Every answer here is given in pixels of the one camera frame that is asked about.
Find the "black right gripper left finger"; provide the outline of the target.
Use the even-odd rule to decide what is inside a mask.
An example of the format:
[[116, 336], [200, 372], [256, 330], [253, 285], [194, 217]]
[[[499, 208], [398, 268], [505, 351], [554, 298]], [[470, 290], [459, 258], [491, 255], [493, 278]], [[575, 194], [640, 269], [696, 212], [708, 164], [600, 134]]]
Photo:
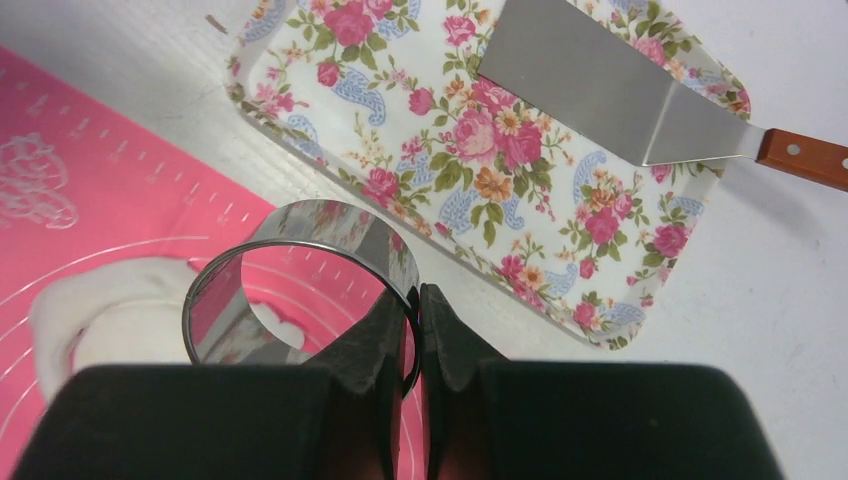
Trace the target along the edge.
[[15, 479], [391, 479], [406, 307], [382, 293], [300, 365], [98, 366], [42, 417]]

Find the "pink silicone baking mat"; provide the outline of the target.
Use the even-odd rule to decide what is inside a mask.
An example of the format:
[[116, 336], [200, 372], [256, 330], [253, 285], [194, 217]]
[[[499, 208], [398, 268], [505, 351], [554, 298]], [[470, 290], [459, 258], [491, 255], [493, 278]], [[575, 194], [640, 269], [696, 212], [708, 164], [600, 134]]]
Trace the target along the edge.
[[[51, 401], [36, 375], [28, 313], [50, 283], [138, 257], [186, 261], [243, 243], [278, 208], [9, 50], [1, 53], [1, 475]], [[417, 391], [402, 397], [397, 471], [427, 475]]]

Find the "white dough lump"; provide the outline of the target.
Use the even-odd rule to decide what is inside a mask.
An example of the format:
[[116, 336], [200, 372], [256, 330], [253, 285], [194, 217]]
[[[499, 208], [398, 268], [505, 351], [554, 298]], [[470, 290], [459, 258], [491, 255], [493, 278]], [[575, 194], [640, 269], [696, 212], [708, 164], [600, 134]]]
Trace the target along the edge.
[[195, 277], [184, 260], [138, 257], [48, 284], [28, 313], [45, 400], [90, 366], [189, 363], [182, 308]]

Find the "round metal dough cutter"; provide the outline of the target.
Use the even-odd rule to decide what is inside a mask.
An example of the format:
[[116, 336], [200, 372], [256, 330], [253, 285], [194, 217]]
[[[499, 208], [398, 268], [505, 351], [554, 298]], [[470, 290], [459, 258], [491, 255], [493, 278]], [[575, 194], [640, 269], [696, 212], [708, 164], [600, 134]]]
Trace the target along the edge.
[[380, 217], [337, 200], [295, 201], [204, 259], [185, 296], [183, 341], [194, 364], [297, 364], [388, 305], [408, 333], [409, 395], [420, 375], [419, 285], [410, 247]]

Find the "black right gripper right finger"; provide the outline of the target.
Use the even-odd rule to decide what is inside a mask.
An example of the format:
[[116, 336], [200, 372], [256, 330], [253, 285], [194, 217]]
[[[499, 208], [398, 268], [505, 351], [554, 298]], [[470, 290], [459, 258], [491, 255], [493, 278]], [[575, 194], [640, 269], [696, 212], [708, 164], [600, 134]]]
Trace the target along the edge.
[[431, 479], [779, 479], [747, 397], [723, 371], [510, 360], [442, 291], [420, 293]]

